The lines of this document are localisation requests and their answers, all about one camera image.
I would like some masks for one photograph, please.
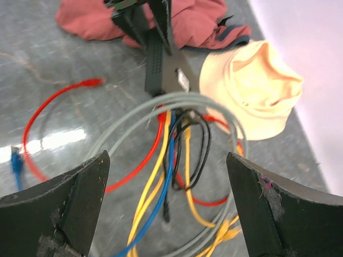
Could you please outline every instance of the pink fabric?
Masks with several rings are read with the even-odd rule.
[[[123,36],[125,44],[139,47],[112,22],[112,11],[102,0],[62,0],[56,22],[67,32],[85,40],[110,40]],[[147,4],[144,11],[150,28],[154,27],[153,14]],[[250,36],[250,27],[244,25],[232,30],[222,41],[215,39],[226,28],[217,25],[226,11],[225,0],[173,0],[171,24],[178,47],[220,49],[242,35]]]

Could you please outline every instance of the red ethernet cable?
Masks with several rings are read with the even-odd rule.
[[[37,119],[38,115],[43,111],[43,109],[50,103],[52,102],[55,98],[57,98],[58,96],[60,96],[61,94],[74,89],[74,88],[78,88],[78,87],[96,87],[99,86],[100,84],[103,83],[102,79],[88,79],[85,81],[82,81],[78,84],[73,84],[70,85],[68,87],[65,87],[63,89],[61,89],[60,91],[56,92],[54,95],[52,95],[49,99],[47,99],[39,108],[38,110],[34,113],[34,115],[31,117],[31,119],[29,120],[28,124],[25,127],[24,130],[24,135],[23,135],[23,148],[24,148],[24,157],[25,157],[25,162],[28,165],[31,173],[40,181],[40,182],[44,182],[46,180],[48,180],[49,178],[47,176],[45,176],[40,169],[35,165],[35,163],[33,162],[33,160],[31,159],[31,156],[27,150],[26,144],[28,142],[28,133],[34,123],[34,121]],[[218,122],[221,125],[225,126],[228,128],[228,125],[226,123],[224,123],[223,121],[216,119],[210,115],[204,115],[205,119],[208,122]],[[129,173],[126,177],[124,177],[123,179],[121,179],[120,181],[107,186],[105,193],[110,193],[116,189],[118,189],[119,187],[123,186],[124,184],[126,184],[128,181],[130,181],[132,178],[134,178],[141,170],[142,168],[146,165],[146,163],[151,159],[152,155],[154,154],[154,152],[156,151],[159,142],[161,140],[161,136],[162,136],[162,131],[163,131],[163,125],[165,122],[164,119],[164,115],[161,114],[158,116],[158,120],[159,120],[159,128],[158,128],[158,132],[156,134],[156,138],[155,141],[150,149],[150,151],[148,152],[148,154],[146,155],[146,157],[142,160],[142,162],[131,172]],[[177,173],[177,180],[180,183],[180,185],[184,185],[184,182],[182,181],[182,177],[180,176],[179,173]],[[217,205],[221,205],[224,202],[227,201],[227,197],[217,201],[217,202],[203,202],[198,200],[197,198],[193,197],[193,200],[195,203],[202,205],[202,206],[206,206],[206,207],[211,207],[211,206],[217,206]]]

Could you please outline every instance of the beige bucket hat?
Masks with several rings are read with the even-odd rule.
[[[200,73],[199,89],[237,117],[248,140],[262,140],[285,129],[302,94],[302,83],[268,41],[253,41],[232,51],[209,54]],[[224,120],[218,112],[207,111]]]

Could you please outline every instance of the speckled floor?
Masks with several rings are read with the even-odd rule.
[[[53,0],[0,0],[0,196],[16,191],[8,164],[10,146],[20,144],[33,112],[58,89],[89,77],[107,78],[102,87],[65,94],[38,117],[29,136],[31,151],[38,166],[51,177],[81,163],[112,122],[150,98],[144,92],[145,57],[140,50],[130,49],[120,40],[85,42],[66,34],[54,22],[58,6],[59,1]],[[228,7],[229,14],[235,15],[232,22],[250,25],[253,38],[263,38],[247,1],[228,1]],[[185,54],[199,73],[205,53]],[[103,148],[109,149],[127,126]],[[219,199],[228,192],[226,135],[216,127],[213,131],[208,164],[194,190],[203,200]],[[142,127],[126,141],[111,159],[109,183],[135,167],[147,153],[155,133],[156,121],[152,120],[147,129]],[[282,134],[250,142],[249,146],[252,161],[298,183],[326,191],[295,112]],[[152,166],[150,163],[129,185],[105,197],[95,235],[103,256],[126,245],[133,212]],[[37,183],[27,171],[24,186]],[[191,216],[182,193],[171,192],[170,199],[170,227],[166,229],[159,216],[138,245],[141,256],[168,253],[202,229]],[[210,219],[218,209],[199,207],[199,211]],[[154,248],[146,247],[153,243]],[[243,236],[221,244],[213,256],[248,256]]]

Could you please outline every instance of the gray cable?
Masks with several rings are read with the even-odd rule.
[[[240,131],[243,134],[242,139],[242,146],[245,154],[248,154],[248,144],[245,137],[245,132],[240,124],[240,122],[236,119],[236,117],[231,114],[225,107],[215,103],[213,100],[202,96],[198,93],[188,92],[188,93],[171,93],[166,94],[163,96],[156,97],[148,102],[143,103],[142,105],[136,107],[126,115],[124,115],[121,119],[119,119],[117,122],[112,124],[108,129],[99,137],[97,142],[94,144],[94,146],[91,148],[91,150],[88,152],[86,160],[97,154],[97,152],[100,150],[102,145],[106,142],[106,140],[110,137],[110,135],[119,128],[123,123],[125,123],[128,119],[130,119],[133,115],[145,110],[145,109],[151,109],[151,107],[155,107],[162,104],[169,104],[167,106],[163,106],[148,115],[142,117],[139,121],[137,121],[134,125],[132,125],[113,145],[111,150],[109,151],[109,155],[112,156],[112,154],[115,152],[115,150],[119,147],[119,145],[132,133],[139,125],[146,122],[147,120],[151,119],[152,117],[170,109],[180,108],[180,107],[187,107],[187,106],[207,106],[213,109],[218,110],[223,114],[225,117],[226,122],[230,126],[230,130],[232,133],[232,140],[233,145],[237,145],[237,130],[236,127],[240,129]],[[218,222],[216,226],[212,229],[211,233],[203,240],[203,242],[193,249],[190,253],[187,253],[184,257],[192,257],[195,253],[199,252],[202,247],[204,247],[211,238],[215,235],[217,230],[219,229],[220,224],[224,221],[224,219],[227,216],[230,203],[232,202],[233,196],[232,194],[229,195],[229,200],[227,201],[226,205],[223,207],[222,211],[217,215],[217,217],[213,220],[213,223],[216,222],[218,219]],[[181,247],[180,249],[167,254],[163,257],[174,257],[186,250],[188,250],[190,247],[192,247],[194,244],[196,244],[205,233],[207,233],[211,228],[206,228],[204,231],[202,231],[196,238],[194,238],[192,241]],[[93,257],[99,257],[100,254],[98,250],[96,249],[96,246],[94,242],[92,243],[91,247],[91,256]]]
[[[110,135],[119,126],[121,126],[126,120],[131,118],[133,115],[139,113],[140,111],[145,110],[145,109],[150,109],[152,107],[156,107],[157,105],[161,105],[161,104],[168,104],[168,103],[173,103],[173,102],[175,103],[175,102],[182,102],[182,101],[189,101],[189,100],[197,100],[197,101],[204,100],[207,103],[210,103],[208,105],[208,107],[211,107],[213,109],[217,109],[222,114],[224,114],[224,112],[225,112],[228,115],[228,117],[225,117],[225,118],[226,118],[228,125],[230,126],[230,129],[231,129],[231,132],[233,135],[233,139],[237,138],[236,126],[238,126],[239,129],[241,130],[241,132],[243,134],[243,139],[242,139],[243,149],[244,149],[245,155],[248,156],[249,150],[248,150],[248,146],[247,146],[247,142],[246,142],[246,136],[245,136],[244,129],[243,129],[241,123],[236,119],[236,117],[233,114],[231,114],[231,112],[229,112],[225,107],[215,103],[213,100],[209,99],[206,96],[202,96],[202,95],[200,95],[198,93],[194,93],[194,92],[188,92],[188,93],[182,92],[182,93],[171,93],[171,94],[166,94],[166,95],[162,95],[159,97],[155,97],[152,100],[147,101],[147,102],[143,103],[142,105],[136,107],[132,111],[128,112],[126,115],[124,115],[117,122],[115,122],[114,124],[112,124],[110,127],[108,127],[105,130],[105,132],[99,137],[97,142],[94,144],[94,146],[88,152],[85,159],[87,160],[87,159],[93,157],[94,155],[96,155],[98,153],[98,150],[106,142],[106,140],[110,137]]]

